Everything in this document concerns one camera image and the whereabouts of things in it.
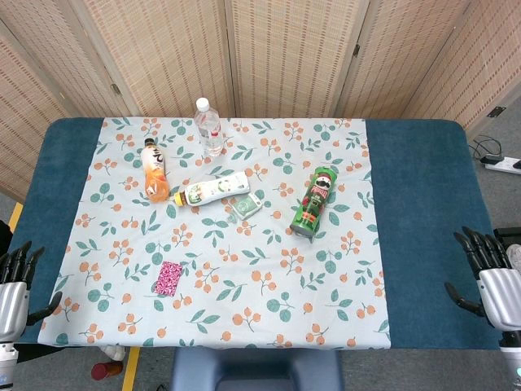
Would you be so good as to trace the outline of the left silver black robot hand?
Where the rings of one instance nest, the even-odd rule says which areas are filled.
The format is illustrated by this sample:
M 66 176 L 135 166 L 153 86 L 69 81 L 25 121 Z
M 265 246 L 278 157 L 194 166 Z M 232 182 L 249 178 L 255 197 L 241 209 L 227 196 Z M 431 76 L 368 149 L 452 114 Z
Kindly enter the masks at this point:
M 12 253 L 1 256 L 1 345 L 17 343 L 27 326 L 33 326 L 53 314 L 62 300 L 57 292 L 50 304 L 34 312 L 28 312 L 30 291 L 39 258 L 45 252 L 41 247 L 30 254 L 32 242 L 28 241 Z

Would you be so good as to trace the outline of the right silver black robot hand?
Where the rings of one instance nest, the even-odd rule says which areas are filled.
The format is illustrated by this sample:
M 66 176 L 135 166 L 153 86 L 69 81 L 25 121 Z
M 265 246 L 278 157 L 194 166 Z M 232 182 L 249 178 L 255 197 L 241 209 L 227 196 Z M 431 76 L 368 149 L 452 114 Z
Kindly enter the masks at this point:
M 520 350 L 520 271 L 515 269 L 501 242 L 464 226 L 453 234 L 466 254 L 475 277 L 480 302 L 461 296 L 449 282 L 444 288 L 461 309 L 478 317 L 501 332 L 500 348 Z

